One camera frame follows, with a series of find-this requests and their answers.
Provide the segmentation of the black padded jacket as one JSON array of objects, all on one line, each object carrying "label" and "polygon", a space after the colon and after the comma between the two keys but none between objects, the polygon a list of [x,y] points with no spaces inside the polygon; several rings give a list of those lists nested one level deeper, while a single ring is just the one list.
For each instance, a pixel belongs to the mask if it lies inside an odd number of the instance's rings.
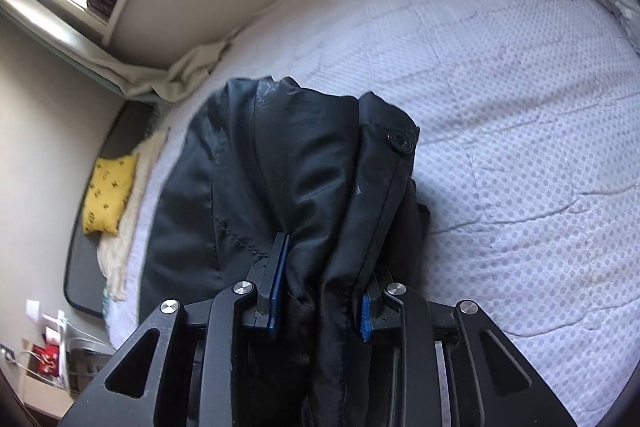
[{"label": "black padded jacket", "polygon": [[233,79],[192,118],[157,203],[139,313],[197,303],[290,240],[284,270],[288,425],[361,426],[372,351],[361,299],[376,270],[420,277],[412,179],[419,129],[373,93],[328,95],[285,78]]}]

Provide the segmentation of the cream fringed blanket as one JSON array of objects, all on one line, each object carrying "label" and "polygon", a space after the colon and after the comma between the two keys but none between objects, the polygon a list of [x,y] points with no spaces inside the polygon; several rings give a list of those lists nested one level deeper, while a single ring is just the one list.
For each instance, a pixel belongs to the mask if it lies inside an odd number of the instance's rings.
[{"label": "cream fringed blanket", "polygon": [[116,301],[122,301],[126,297],[128,259],[134,243],[142,199],[154,166],[165,147],[167,135],[167,130],[157,131],[132,151],[137,157],[136,169],[117,234],[103,234],[99,241],[96,260],[106,280],[105,292],[108,298]]}]

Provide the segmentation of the yellow patterned pillow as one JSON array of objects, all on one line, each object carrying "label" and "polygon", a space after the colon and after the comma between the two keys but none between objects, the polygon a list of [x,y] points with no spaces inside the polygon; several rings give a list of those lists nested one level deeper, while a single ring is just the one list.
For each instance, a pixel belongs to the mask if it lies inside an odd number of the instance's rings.
[{"label": "yellow patterned pillow", "polygon": [[119,221],[134,185],[137,162],[136,155],[96,160],[82,205],[85,234],[118,234]]}]

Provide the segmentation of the red item on floor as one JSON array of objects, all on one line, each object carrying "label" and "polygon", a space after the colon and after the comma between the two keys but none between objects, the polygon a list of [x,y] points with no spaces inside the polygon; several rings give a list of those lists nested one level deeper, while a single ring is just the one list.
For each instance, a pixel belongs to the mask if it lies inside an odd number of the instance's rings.
[{"label": "red item on floor", "polygon": [[37,372],[42,376],[58,377],[60,369],[60,347],[47,343],[44,347],[32,346],[32,354],[37,360]]}]

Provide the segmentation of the white quilted mattress cover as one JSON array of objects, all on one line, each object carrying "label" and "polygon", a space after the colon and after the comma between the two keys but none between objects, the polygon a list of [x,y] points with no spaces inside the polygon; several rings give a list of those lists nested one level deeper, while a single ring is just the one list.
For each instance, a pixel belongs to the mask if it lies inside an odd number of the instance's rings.
[{"label": "white quilted mattress cover", "polygon": [[155,207],[195,111],[262,77],[404,110],[432,218],[424,295],[476,301],[578,425],[604,418],[639,361],[639,57],[596,0],[281,0],[256,17],[160,113],[112,343],[138,324]]}]

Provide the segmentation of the wall power socket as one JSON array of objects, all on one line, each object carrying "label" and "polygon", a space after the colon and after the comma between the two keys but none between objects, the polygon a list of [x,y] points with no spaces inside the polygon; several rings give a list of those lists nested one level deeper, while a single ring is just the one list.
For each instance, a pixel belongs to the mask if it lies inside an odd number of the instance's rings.
[{"label": "wall power socket", "polygon": [[35,299],[27,299],[25,313],[30,321],[38,324],[41,320],[40,302]]}]

